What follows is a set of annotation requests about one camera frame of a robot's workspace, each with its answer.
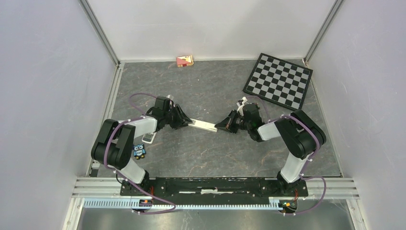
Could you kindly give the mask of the slim white remote control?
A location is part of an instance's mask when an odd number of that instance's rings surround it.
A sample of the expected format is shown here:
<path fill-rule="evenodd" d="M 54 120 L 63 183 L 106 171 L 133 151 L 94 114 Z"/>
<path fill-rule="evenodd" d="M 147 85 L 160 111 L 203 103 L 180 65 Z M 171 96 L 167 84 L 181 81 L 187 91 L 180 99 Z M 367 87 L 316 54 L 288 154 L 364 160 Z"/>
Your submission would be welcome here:
<path fill-rule="evenodd" d="M 206 131 L 210 131 L 210 132 L 218 131 L 218 129 L 215 127 L 215 124 L 213 124 L 213 123 L 195 120 L 195 119 L 191 119 L 191 121 L 192 122 L 190 124 L 188 124 L 188 126 L 190 126 L 190 127 L 194 127 L 194 128 L 198 128 L 198 129 L 202 129 L 202 130 L 206 130 Z"/>

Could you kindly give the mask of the white remote red buttons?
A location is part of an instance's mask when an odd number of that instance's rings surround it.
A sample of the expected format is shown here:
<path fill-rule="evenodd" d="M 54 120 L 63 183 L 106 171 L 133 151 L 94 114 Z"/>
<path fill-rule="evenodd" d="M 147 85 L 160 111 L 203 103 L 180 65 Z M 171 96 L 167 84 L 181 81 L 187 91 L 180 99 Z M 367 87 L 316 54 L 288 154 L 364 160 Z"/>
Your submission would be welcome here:
<path fill-rule="evenodd" d="M 156 133 L 147 133 L 142 136 L 142 142 L 152 144 L 155 140 Z"/>

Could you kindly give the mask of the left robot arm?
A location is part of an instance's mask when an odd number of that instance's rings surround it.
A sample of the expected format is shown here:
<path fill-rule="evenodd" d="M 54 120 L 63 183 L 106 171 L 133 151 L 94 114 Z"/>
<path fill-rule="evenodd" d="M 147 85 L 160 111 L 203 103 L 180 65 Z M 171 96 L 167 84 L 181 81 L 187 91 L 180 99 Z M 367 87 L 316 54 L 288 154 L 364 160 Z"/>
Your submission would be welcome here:
<path fill-rule="evenodd" d="M 125 179 L 133 182 L 132 189 L 138 195 L 150 190 L 150 181 L 145 179 L 147 172 L 132 159 L 134 139 L 149 133 L 156 133 L 169 125 L 179 129 L 191 124 L 178 104 L 170 98 L 159 96 L 153 107 L 145 115 L 125 121 L 106 119 L 96 137 L 90 155 L 93 160 L 108 169 L 117 170 Z"/>

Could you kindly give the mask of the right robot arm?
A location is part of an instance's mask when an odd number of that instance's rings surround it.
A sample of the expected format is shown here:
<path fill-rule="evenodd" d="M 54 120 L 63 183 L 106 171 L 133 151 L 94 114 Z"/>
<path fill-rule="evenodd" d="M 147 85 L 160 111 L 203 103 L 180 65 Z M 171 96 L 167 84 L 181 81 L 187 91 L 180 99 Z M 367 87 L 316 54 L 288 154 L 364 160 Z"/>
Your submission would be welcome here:
<path fill-rule="evenodd" d="M 276 188 L 283 196 L 290 195 L 296 189 L 311 155 L 327 140 L 324 131 L 302 110 L 265 123 L 257 103 L 248 103 L 231 111 L 224 120 L 215 124 L 215 128 L 229 133 L 245 130 L 256 142 L 282 138 L 289 154 L 277 174 Z"/>

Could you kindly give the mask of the blue owl toy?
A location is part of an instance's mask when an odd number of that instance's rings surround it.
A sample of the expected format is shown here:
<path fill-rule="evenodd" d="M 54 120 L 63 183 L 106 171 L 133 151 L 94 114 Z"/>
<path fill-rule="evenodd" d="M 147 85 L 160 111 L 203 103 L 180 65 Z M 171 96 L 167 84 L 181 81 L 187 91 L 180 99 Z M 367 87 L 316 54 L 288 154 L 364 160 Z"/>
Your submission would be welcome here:
<path fill-rule="evenodd" d="M 134 157 L 136 160 L 144 159 L 146 155 L 146 150 L 144 144 L 138 144 L 133 146 Z"/>

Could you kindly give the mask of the red yellow small box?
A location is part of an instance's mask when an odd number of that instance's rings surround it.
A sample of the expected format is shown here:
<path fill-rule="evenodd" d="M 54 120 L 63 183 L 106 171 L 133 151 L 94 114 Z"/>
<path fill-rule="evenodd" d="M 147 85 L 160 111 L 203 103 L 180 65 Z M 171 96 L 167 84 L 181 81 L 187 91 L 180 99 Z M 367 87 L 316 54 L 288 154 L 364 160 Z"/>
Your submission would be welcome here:
<path fill-rule="evenodd" d="M 178 67 L 192 66 L 194 64 L 193 56 L 186 55 L 186 56 L 176 57 L 176 64 Z"/>

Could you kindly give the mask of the black white chessboard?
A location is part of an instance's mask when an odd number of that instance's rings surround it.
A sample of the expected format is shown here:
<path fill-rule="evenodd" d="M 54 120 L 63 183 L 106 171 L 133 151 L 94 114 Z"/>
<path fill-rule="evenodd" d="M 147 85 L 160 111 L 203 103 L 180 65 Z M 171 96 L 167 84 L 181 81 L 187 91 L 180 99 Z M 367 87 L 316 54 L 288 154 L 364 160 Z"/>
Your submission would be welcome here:
<path fill-rule="evenodd" d="M 261 53 L 242 91 L 296 111 L 302 109 L 313 70 Z"/>

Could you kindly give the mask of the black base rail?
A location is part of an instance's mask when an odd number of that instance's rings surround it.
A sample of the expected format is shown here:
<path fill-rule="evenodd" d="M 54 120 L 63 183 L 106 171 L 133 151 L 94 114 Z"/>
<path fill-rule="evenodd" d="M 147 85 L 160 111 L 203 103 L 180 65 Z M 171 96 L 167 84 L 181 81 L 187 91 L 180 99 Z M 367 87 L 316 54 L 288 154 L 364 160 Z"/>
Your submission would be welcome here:
<path fill-rule="evenodd" d="M 309 195 L 304 180 L 284 184 L 266 177 L 156 177 L 140 187 L 154 205 L 265 205 L 270 197 L 295 199 Z"/>

